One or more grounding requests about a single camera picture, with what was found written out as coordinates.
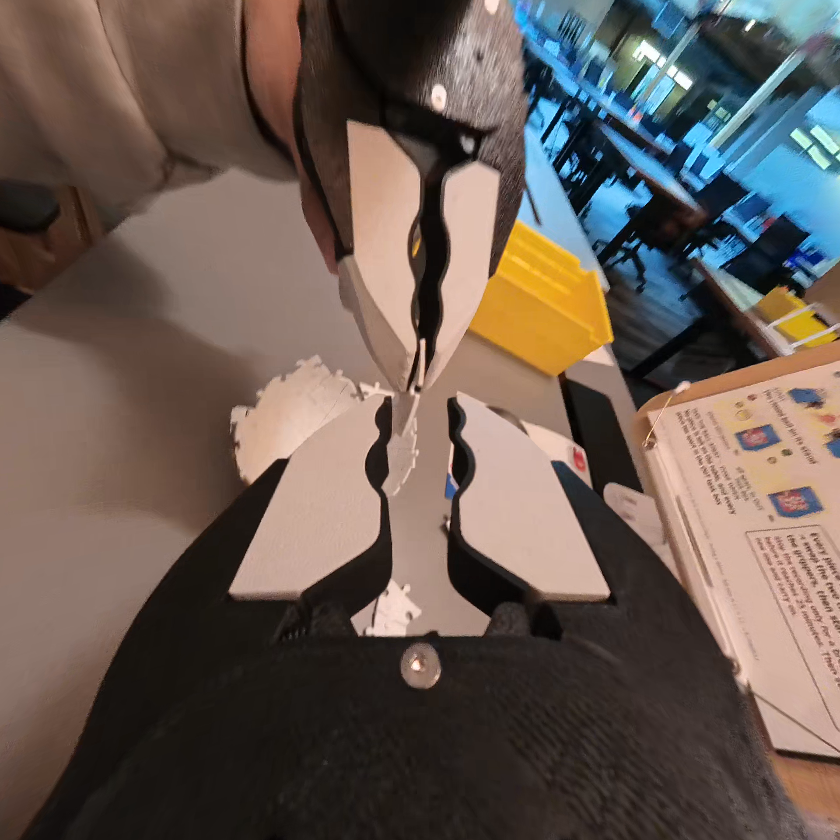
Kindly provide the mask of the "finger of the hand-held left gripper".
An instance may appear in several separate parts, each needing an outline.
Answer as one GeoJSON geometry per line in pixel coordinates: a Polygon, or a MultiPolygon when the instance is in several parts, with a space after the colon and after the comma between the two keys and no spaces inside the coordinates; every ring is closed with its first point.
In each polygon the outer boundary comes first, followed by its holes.
{"type": "Polygon", "coordinates": [[[339,290],[386,382],[407,392],[417,357],[416,280],[410,234],[421,176],[383,128],[348,121],[352,246],[339,262],[339,290]]]}
{"type": "Polygon", "coordinates": [[[438,315],[423,389],[443,373],[471,324],[490,275],[500,175],[478,161],[443,178],[440,215],[446,235],[442,274],[434,283],[438,315]]]}

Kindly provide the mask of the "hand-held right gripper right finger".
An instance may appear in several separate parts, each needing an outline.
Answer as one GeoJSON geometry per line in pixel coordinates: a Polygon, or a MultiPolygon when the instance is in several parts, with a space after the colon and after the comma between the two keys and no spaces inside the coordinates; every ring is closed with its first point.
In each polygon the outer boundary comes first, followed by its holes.
{"type": "Polygon", "coordinates": [[[604,603],[610,588],[555,463],[464,392],[447,402],[447,571],[470,604],[604,603]]]}

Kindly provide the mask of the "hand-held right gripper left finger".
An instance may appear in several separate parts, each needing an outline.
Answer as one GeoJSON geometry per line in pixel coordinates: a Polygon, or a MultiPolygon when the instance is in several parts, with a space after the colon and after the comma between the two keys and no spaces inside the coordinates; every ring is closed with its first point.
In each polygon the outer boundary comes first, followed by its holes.
{"type": "Polygon", "coordinates": [[[228,594],[238,601],[297,600],[371,549],[382,528],[382,490],[368,455],[392,431],[392,399],[356,403],[288,459],[228,594]]]}

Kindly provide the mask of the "curved white puzzle piece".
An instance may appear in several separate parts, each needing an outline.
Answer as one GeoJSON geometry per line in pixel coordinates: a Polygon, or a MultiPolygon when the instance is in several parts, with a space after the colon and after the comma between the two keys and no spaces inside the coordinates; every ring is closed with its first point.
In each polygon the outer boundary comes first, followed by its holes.
{"type": "Polygon", "coordinates": [[[421,394],[413,388],[392,398],[392,433],[386,446],[388,473],[382,489],[394,498],[405,486],[417,463],[417,409],[421,394]]]}

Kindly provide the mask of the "person's left forearm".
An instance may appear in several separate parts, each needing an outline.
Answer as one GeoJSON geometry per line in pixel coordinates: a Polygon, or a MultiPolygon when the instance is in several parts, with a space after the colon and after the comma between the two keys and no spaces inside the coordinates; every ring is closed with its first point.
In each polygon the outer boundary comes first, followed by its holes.
{"type": "Polygon", "coordinates": [[[230,169],[287,182],[294,143],[258,105],[258,2],[1,3],[2,178],[132,211],[230,169]]]}

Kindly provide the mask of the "person's left hand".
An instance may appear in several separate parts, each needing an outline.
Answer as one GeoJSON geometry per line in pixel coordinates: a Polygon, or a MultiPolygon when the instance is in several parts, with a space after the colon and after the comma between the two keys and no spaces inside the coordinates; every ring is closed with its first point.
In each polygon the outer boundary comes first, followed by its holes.
{"type": "Polygon", "coordinates": [[[295,136],[293,105],[301,63],[297,1],[246,1],[245,68],[259,114],[294,162],[301,208],[329,273],[339,274],[335,242],[321,201],[303,167],[295,136]]]}

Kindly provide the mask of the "white printed leaflet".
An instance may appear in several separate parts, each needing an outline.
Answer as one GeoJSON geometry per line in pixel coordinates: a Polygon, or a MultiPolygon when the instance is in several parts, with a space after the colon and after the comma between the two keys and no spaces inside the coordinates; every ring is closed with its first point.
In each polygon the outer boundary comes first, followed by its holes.
{"type": "Polygon", "coordinates": [[[524,422],[511,412],[467,395],[459,395],[465,413],[463,437],[450,445],[444,497],[480,508],[533,502],[539,491],[556,496],[554,465],[592,487],[589,461],[582,446],[546,427],[524,422]]]}

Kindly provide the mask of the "yellow plastic bin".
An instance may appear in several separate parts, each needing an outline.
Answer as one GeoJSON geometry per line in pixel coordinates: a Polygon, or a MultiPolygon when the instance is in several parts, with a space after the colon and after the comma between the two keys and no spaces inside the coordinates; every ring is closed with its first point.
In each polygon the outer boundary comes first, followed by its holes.
{"type": "Polygon", "coordinates": [[[469,331],[549,376],[614,340],[597,273],[520,220],[469,331]]]}

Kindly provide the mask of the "white flat device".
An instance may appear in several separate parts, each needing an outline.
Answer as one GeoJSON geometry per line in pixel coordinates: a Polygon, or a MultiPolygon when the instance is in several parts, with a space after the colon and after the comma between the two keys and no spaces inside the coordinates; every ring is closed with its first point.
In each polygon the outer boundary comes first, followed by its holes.
{"type": "Polygon", "coordinates": [[[660,516],[657,502],[640,491],[615,482],[604,486],[603,500],[682,583],[683,575],[679,570],[669,531],[660,516]]]}

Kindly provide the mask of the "background desk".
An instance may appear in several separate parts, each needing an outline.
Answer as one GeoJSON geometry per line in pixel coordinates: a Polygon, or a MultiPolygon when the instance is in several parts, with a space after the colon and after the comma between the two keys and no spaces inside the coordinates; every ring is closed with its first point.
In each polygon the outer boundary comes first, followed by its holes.
{"type": "Polygon", "coordinates": [[[584,183],[593,197],[608,176],[622,169],[633,170],[646,185],[650,199],[628,214],[625,225],[597,253],[602,267],[638,244],[674,254],[708,220],[707,211],[678,182],[676,177],[650,154],[636,147],[619,132],[596,120],[601,135],[602,158],[584,183]]]}

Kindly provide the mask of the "small yellow background bin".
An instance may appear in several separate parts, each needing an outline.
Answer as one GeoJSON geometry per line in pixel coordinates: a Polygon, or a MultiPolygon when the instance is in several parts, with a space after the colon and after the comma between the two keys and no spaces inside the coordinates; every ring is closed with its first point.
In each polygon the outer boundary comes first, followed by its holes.
{"type": "Polygon", "coordinates": [[[777,286],[755,304],[753,311],[794,351],[814,349],[839,339],[839,317],[821,302],[807,302],[777,286]]]}

